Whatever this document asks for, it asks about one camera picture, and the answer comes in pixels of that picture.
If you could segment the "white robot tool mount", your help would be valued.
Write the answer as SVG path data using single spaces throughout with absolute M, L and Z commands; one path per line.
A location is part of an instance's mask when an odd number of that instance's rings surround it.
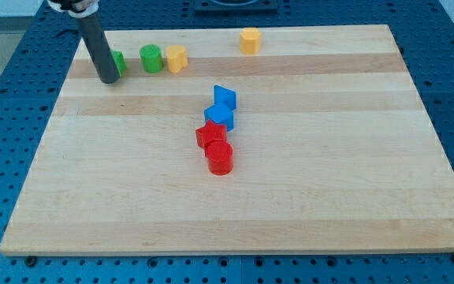
M 67 12 L 73 18 L 84 18 L 97 12 L 99 0 L 47 0 L 49 7 L 59 13 Z

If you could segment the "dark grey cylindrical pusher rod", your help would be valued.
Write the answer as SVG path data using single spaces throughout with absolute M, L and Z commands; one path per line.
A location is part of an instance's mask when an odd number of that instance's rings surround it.
M 99 79 L 104 84 L 118 81 L 120 73 L 98 13 L 93 12 L 86 17 L 77 18 L 76 22 Z

